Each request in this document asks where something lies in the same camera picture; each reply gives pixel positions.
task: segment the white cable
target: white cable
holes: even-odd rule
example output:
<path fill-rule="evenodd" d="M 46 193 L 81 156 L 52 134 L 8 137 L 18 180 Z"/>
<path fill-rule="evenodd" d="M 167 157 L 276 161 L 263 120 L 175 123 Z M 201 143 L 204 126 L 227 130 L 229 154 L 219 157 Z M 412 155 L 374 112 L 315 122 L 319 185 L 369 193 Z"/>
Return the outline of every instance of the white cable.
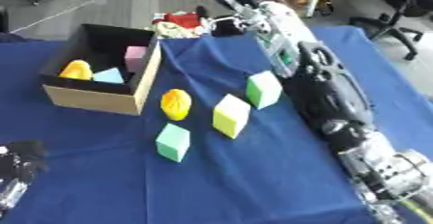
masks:
<path fill-rule="evenodd" d="M 33 23 L 31 23 L 31 24 L 29 24 L 29 25 L 27 25 L 27 26 L 17 28 L 17 29 L 15 29 L 15 30 L 13 30 L 13 31 L 11 32 L 11 34 L 15 34 L 15 33 L 19 32 L 19 31 L 22 31 L 22 30 L 25 30 L 25 29 L 29 29 L 29 28 L 31 28 L 31 27 L 34 27 L 34 26 L 39 25 L 39 24 L 41 24 L 41 23 L 44 23 L 44 22 L 46 22 L 46 21 L 48 21 L 48 20 L 50 20 L 50 19 L 52 19 L 52 18 L 58 17 L 58 16 L 60 16 L 60 15 L 72 13 L 72 12 L 74 12 L 74 11 L 76 11 L 76 10 L 82 8 L 82 7 L 88 6 L 88 5 L 93 4 L 93 3 L 96 3 L 96 2 L 98 2 L 98 1 L 100 1 L 100 0 L 90 0 L 90 1 L 84 2 L 84 3 L 82 3 L 82 4 L 79 4 L 79 5 L 77 5 L 77 6 L 70 7 L 70 8 L 68 8 L 68 9 L 66 9 L 66 10 L 63 10 L 62 12 L 60 12 L 60 13 L 58 13 L 58 14 L 54 14 L 54 15 L 51 15 L 51 16 L 48 16 L 48 17 L 45 17 L 45 18 L 43 18 L 43 19 L 41 19 L 41 20 L 38 20 L 38 21 L 35 21 L 35 22 L 33 22 Z"/>

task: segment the foam cube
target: foam cube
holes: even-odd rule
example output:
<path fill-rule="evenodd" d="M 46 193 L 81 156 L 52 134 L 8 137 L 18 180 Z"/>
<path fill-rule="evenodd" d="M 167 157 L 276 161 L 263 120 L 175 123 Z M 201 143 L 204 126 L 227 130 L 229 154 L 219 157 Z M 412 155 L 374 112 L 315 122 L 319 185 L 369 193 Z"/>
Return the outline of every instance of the foam cube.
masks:
<path fill-rule="evenodd" d="M 124 78 L 119 69 L 111 68 L 109 70 L 104 70 L 93 75 L 93 79 L 96 81 L 110 82 L 110 83 L 125 83 Z"/>
<path fill-rule="evenodd" d="M 181 162 L 189 148 L 189 131 L 167 124 L 157 138 L 158 153 L 176 162 Z"/>
<path fill-rule="evenodd" d="M 125 53 L 125 64 L 129 72 L 138 72 L 142 70 L 144 64 L 144 54 L 146 47 L 144 46 L 128 46 Z"/>
<path fill-rule="evenodd" d="M 278 79 L 268 70 L 250 76 L 246 84 L 246 96 L 259 110 L 275 104 L 281 91 Z"/>
<path fill-rule="evenodd" d="M 226 95 L 214 109 L 214 128 L 235 139 L 248 122 L 251 106 L 232 95 Z"/>

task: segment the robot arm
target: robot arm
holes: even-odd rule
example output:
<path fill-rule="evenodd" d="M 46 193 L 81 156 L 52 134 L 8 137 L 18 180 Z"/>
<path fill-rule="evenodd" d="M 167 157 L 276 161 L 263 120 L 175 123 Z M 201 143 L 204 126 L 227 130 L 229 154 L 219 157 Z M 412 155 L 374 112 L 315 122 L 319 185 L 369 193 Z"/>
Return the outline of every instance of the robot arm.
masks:
<path fill-rule="evenodd" d="M 432 221 L 432 164 L 418 152 L 399 153 L 392 147 L 375 127 L 355 77 L 297 14 L 274 1 L 222 1 L 236 11 L 235 26 L 252 32 L 261 44 L 285 93 L 327 142 L 370 213 L 380 223 L 404 223 L 394 209 L 403 204 Z"/>
<path fill-rule="evenodd" d="M 45 170 L 40 140 L 14 141 L 0 146 L 0 219 L 27 191 L 38 171 Z"/>

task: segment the table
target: table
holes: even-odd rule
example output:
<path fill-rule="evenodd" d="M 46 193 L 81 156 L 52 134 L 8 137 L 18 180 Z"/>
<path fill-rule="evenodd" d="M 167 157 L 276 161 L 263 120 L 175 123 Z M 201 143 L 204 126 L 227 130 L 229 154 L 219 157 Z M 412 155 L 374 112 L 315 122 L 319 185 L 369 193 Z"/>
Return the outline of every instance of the table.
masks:
<path fill-rule="evenodd" d="M 375 104 L 377 126 L 399 150 L 433 158 L 433 110 L 361 30 L 317 28 Z M 261 111 L 236 141 L 211 127 L 227 93 L 242 97 L 246 78 L 270 65 L 249 36 L 167 40 L 141 117 L 56 107 L 37 72 L 59 42 L 0 44 L 0 141 L 40 138 L 50 171 L 40 174 L 7 223 L 372 223 L 324 142 L 288 97 Z M 155 152 L 167 122 L 159 98 L 188 90 L 191 131 L 181 164 Z"/>

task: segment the light green cube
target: light green cube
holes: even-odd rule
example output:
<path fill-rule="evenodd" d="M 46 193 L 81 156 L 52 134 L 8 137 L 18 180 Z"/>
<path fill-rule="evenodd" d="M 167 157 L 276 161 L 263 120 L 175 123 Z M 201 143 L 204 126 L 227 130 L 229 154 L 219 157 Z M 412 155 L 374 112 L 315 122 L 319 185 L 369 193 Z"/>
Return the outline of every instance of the light green cube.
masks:
<path fill-rule="evenodd" d="M 189 131 L 167 124 L 157 138 L 158 153 L 166 158 L 181 162 L 189 148 Z"/>
<path fill-rule="evenodd" d="M 248 122 L 251 106 L 232 95 L 226 95 L 214 109 L 214 128 L 235 139 Z"/>
<path fill-rule="evenodd" d="M 278 79 L 268 70 L 250 76 L 246 84 L 246 96 L 259 110 L 275 104 L 281 91 Z"/>

